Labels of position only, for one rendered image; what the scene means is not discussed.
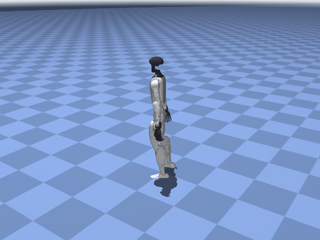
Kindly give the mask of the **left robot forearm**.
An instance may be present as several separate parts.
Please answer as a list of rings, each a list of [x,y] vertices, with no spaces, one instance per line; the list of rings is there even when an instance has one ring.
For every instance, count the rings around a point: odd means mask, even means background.
[[[162,118],[161,118],[161,109],[159,106],[158,102],[153,102],[152,104],[153,109],[154,109],[154,120],[155,120],[155,126],[158,127],[159,126],[159,122],[161,122]]]

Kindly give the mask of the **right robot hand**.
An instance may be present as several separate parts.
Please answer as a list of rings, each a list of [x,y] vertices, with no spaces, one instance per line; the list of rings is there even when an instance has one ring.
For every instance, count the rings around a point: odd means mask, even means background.
[[[167,113],[167,116],[166,116],[166,121],[164,121],[164,122],[170,122],[172,120],[172,118],[171,118],[170,112],[168,111],[168,106],[167,105],[166,105],[166,108],[167,109],[165,109],[165,111]]]

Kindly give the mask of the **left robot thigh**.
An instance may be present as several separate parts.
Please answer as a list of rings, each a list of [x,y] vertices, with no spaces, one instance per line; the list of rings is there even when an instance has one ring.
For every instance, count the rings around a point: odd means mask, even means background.
[[[162,125],[162,122],[161,122],[161,125]],[[164,153],[165,153],[166,148],[163,145],[159,145],[159,141],[156,140],[156,137],[154,136],[155,129],[156,129],[155,128],[155,120],[152,120],[150,122],[150,126],[149,126],[149,138],[150,138],[151,145],[156,153],[157,153],[157,150],[160,148],[164,149]]]

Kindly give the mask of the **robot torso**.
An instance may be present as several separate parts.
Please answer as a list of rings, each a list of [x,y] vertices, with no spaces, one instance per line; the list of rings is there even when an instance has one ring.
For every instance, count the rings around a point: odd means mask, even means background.
[[[161,122],[164,122],[165,119],[166,119],[166,110],[164,109],[163,105],[165,104],[166,102],[166,77],[164,74],[162,74],[163,77],[157,77],[157,74],[155,74],[155,76],[153,76],[150,80],[150,85],[149,85],[149,88],[150,88],[150,94],[151,94],[151,100],[152,100],[152,103],[155,101],[155,98],[153,97],[153,91],[152,91],[152,88],[151,88],[151,82],[153,80],[158,80],[159,82],[159,94],[160,94],[160,109],[161,109]],[[153,113],[153,118],[155,120],[155,112]]]

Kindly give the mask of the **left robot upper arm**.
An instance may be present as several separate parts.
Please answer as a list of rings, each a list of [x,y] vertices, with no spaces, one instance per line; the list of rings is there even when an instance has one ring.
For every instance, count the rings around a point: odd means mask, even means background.
[[[158,81],[158,79],[154,79],[151,83],[150,83],[151,89],[152,89],[152,94],[153,97],[155,99],[154,102],[158,102],[159,106],[161,105],[161,98],[160,98],[160,83]]]

